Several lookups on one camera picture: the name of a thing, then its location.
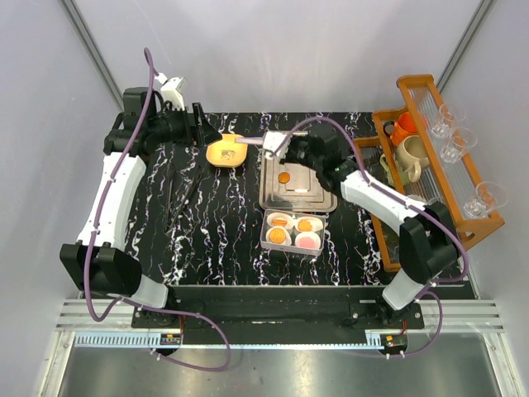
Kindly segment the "orange cup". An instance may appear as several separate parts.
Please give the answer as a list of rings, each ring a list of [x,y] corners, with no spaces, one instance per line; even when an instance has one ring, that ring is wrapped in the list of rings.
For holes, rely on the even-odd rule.
[[[397,147],[407,137],[417,134],[417,126],[412,114],[410,112],[403,112],[396,120],[385,122],[383,131],[393,145]]]

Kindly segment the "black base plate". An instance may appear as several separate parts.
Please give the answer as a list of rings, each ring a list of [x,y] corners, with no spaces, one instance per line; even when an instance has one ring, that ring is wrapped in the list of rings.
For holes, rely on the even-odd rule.
[[[174,315],[135,310],[134,328],[183,326],[187,345],[213,344],[217,333],[199,313],[226,334],[230,344],[352,344],[365,342],[366,331],[422,330],[421,307],[411,304],[391,314],[382,301],[382,290],[369,286],[206,286],[173,287]]]

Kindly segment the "light green cup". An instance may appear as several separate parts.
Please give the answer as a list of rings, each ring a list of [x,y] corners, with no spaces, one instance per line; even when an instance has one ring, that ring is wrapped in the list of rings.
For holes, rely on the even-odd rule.
[[[393,175],[391,174],[391,171],[390,171],[390,168],[389,168],[389,165],[388,165],[388,161],[387,161],[387,158],[386,158],[385,154],[382,154],[380,156],[379,163],[384,169],[384,172],[386,174],[386,178],[387,178],[387,181],[388,181],[389,185],[393,187],[394,186]],[[404,181],[405,181],[404,177],[406,175],[403,174],[403,170],[402,170],[402,168],[400,167],[400,165],[398,164],[398,162],[396,160],[394,160],[394,163],[395,163],[395,166],[396,166],[396,170],[398,172],[398,176],[399,176],[402,184],[404,184]]]

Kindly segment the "lilac cookie tin box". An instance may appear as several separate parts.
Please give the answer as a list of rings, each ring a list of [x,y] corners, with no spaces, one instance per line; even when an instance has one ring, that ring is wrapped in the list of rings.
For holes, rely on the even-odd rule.
[[[266,222],[266,217],[270,213],[275,213],[275,212],[287,213],[288,215],[290,215],[294,219],[293,227],[290,230],[287,230],[289,232],[289,234],[290,234],[291,239],[292,239],[292,244],[290,246],[276,245],[276,244],[269,243],[269,242],[267,242],[265,240],[266,232],[271,228]],[[320,249],[318,249],[318,250],[307,250],[307,249],[303,249],[303,248],[299,248],[299,247],[295,246],[295,244],[294,244],[295,237],[300,233],[295,227],[295,222],[296,222],[296,220],[298,218],[300,218],[302,216],[316,217],[316,218],[320,218],[323,221],[323,225],[324,225],[323,229],[321,231],[319,231],[319,232],[316,232],[319,235],[319,237],[321,238],[321,241],[322,241]],[[325,218],[322,217],[322,216],[314,215],[314,214],[308,214],[308,213],[296,213],[296,212],[284,211],[284,210],[266,209],[264,211],[264,219],[263,219],[263,222],[262,222],[261,232],[260,232],[260,246],[263,249],[265,249],[265,250],[281,251],[281,252],[284,252],[284,253],[293,253],[293,254],[298,254],[298,255],[318,257],[322,253],[322,249],[323,249],[323,246],[324,246],[324,240],[325,240],[325,233],[326,233],[326,221],[325,221]]]

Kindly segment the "clear glass cup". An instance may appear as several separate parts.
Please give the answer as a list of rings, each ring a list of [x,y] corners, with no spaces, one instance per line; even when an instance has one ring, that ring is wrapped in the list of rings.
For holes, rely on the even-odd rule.
[[[487,218],[507,202],[508,194],[502,186],[484,181],[475,187],[474,195],[465,203],[463,209],[470,218]]]
[[[465,117],[466,111],[462,107],[453,103],[443,103],[438,108],[430,133],[435,138],[446,138],[451,134],[452,129],[461,123]]]
[[[439,157],[448,164],[461,160],[477,144],[478,137],[467,127],[455,127],[450,130]]]

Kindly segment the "aluminium frame rail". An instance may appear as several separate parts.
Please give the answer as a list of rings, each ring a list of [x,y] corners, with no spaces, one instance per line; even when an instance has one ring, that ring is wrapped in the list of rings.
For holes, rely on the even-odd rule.
[[[103,85],[110,94],[113,102],[117,105],[120,111],[124,110],[122,99],[122,90],[119,87],[111,69],[105,61],[98,43],[96,42],[93,33],[90,31],[88,23],[86,22],[78,4],[74,0],[59,0],[59,5],[63,8],[65,16],[74,28],[79,41],[81,42],[85,53],[92,61],[95,70],[97,71]]]

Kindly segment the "metal serving tongs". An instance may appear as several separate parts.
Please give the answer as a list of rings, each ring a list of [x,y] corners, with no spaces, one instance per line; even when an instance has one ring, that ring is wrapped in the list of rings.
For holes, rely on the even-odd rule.
[[[177,189],[174,189],[174,181],[169,182],[169,194],[167,198],[167,204],[164,214],[164,234],[168,236],[171,230],[179,219],[179,215],[188,206],[195,190],[203,177],[203,168],[201,165],[196,165],[193,168],[193,173],[189,176],[189,181],[183,181],[182,191],[179,191],[179,185]]]

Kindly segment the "yellow plate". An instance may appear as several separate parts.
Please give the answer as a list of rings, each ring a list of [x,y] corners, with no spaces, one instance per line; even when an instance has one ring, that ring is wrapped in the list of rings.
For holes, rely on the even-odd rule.
[[[245,162],[248,145],[238,140],[241,135],[222,134],[220,141],[207,147],[206,160],[217,168],[236,168]]]

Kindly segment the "golden flower-shaped biscuit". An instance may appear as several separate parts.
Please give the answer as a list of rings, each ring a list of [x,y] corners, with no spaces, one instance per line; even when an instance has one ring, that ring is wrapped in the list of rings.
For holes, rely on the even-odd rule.
[[[312,224],[307,219],[300,219],[298,222],[298,230],[300,232],[311,232]]]

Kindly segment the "large steel baking tray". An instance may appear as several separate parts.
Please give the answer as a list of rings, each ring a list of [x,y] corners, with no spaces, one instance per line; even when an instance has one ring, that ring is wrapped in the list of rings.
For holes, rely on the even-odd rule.
[[[278,182],[282,172],[290,174],[287,184]],[[331,213],[338,198],[319,184],[316,172],[298,164],[280,164],[279,159],[261,156],[259,204],[263,209],[298,213]]]

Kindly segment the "wooden shelf rack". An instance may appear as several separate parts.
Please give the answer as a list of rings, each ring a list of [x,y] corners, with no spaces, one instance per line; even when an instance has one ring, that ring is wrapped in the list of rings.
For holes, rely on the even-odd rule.
[[[442,198],[454,220],[457,235],[464,249],[470,250],[505,224],[498,211],[484,218],[471,218],[464,212],[464,204],[474,194],[474,188],[482,182],[479,171],[469,154],[450,164],[439,157],[444,141],[430,134],[439,107],[444,103],[434,78],[429,74],[407,75],[397,80],[405,106],[399,109],[379,110],[373,113],[377,132],[373,137],[361,137],[355,144],[361,149],[360,157],[366,169],[383,183],[388,183],[383,166],[379,162],[370,164],[369,158],[378,160],[381,155],[388,158],[389,174],[393,178],[393,188],[401,194],[414,194],[425,200]],[[383,133],[383,123],[395,121],[404,112],[410,112],[412,120],[419,121],[418,136],[425,145],[430,161],[417,182],[404,183],[396,161],[396,146]]]

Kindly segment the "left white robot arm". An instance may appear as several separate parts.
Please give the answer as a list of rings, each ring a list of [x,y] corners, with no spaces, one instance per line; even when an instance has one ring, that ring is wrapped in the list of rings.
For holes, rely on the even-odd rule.
[[[168,288],[144,275],[140,262],[125,252],[133,198],[159,146],[200,147],[221,138],[200,103],[186,109],[180,85],[173,78],[158,91],[125,90],[124,110],[104,139],[102,178],[88,220],[76,242],[60,249],[60,261],[79,290],[150,307],[150,318],[162,328],[177,321],[179,308],[168,301]]]

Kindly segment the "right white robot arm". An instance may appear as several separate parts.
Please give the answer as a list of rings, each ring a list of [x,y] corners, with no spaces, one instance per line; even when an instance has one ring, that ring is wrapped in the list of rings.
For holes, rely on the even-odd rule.
[[[335,196],[362,207],[398,234],[400,271],[384,288],[375,307],[380,325],[393,328],[405,308],[462,252],[450,210],[440,202],[426,205],[371,176],[360,151],[343,127],[333,121],[324,132],[299,135],[299,123],[274,150],[283,163],[314,170],[320,185]]]

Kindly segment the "white paper cupcake liner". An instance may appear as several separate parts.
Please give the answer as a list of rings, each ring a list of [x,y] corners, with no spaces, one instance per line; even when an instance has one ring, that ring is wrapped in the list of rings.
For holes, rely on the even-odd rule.
[[[302,216],[302,217],[298,218],[296,220],[296,222],[295,222],[295,227],[296,227],[297,230],[298,230],[298,222],[299,222],[300,219],[307,219],[308,221],[311,222],[311,224],[312,224],[312,231],[311,232],[319,232],[324,227],[323,221],[320,218],[310,217],[310,216]]]
[[[266,232],[265,240],[269,243],[282,246],[290,246],[292,244],[289,232],[281,226],[270,228]]]
[[[294,219],[287,213],[270,213],[266,217],[266,222],[270,227],[283,227],[290,230],[293,227]]]
[[[303,248],[303,249],[307,249],[307,250],[318,250],[321,248],[321,244],[322,244],[322,241],[321,241],[321,238],[319,237],[319,235],[315,232],[300,232],[296,237],[295,237],[295,241],[294,241],[294,244],[296,247],[299,247],[299,248],[302,248],[298,245],[298,238],[299,237],[303,237],[303,236],[306,236],[306,235],[309,235],[311,237],[314,238],[314,240],[317,242],[317,246],[314,248],[314,249],[307,249],[307,248]]]

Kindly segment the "golden round biscuit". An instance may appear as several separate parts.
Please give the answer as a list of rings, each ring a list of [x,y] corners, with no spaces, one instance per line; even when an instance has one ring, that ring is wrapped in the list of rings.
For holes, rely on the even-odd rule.
[[[281,227],[285,227],[288,224],[288,221],[284,218],[274,218],[271,222],[273,225]]]
[[[269,232],[269,241],[274,244],[283,244],[286,240],[286,234],[283,229],[274,228]]]

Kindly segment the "pink round cookie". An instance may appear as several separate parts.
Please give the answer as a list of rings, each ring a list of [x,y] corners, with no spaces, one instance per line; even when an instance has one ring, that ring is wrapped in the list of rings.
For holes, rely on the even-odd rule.
[[[317,242],[313,237],[306,235],[298,238],[298,245],[302,248],[314,249],[317,246]]]

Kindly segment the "beige ceramic mug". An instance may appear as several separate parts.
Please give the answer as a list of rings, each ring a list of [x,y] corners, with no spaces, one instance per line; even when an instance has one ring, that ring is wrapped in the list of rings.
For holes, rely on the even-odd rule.
[[[396,160],[410,182],[417,182],[422,172],[430,166],[427,150],[422,139],[417,136],[406,137],[396,149]]]

